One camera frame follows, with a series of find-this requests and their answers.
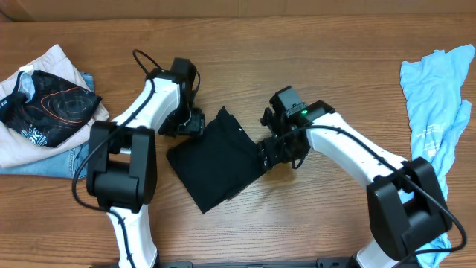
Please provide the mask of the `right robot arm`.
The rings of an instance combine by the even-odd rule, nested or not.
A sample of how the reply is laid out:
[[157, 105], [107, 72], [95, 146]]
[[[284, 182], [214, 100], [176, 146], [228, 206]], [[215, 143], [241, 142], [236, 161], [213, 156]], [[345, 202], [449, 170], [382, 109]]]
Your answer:
[[303, 101], [290, 86], [276, 92], [260, 123], [271, 136], [257, 145], [264, 171], [294, 169], [310, 151], [322, 153], [367, 192], [373, 240], [349, 258], [321, 258], [317, 267], [417, 267], [417, 252], [453, 226], [431, 164], [407, 160], [355, 131], [322, 100]]

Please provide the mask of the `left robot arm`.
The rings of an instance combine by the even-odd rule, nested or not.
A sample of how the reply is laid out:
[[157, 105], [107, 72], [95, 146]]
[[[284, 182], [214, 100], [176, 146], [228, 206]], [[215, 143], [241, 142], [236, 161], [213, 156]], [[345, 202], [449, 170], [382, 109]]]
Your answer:
[[205, 116], [193, 105], [200, 75], [189, 59], [154, 68], [133, 104], [110, 122], [93, 125], [86, 189], [109, 217], [118, 243], [117, 267], [159, 267], [149, 224], [155, 194], [155, 137], [201, 136]]

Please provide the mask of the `black t-shirt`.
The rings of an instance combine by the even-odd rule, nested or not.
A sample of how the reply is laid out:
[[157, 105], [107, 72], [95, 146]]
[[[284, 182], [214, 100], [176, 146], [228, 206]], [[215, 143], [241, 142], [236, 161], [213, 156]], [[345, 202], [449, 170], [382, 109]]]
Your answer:
[[226, 108], [202, 136], [168, 150], [167, 159], [203, 214], [264, 174], [257, 145]]

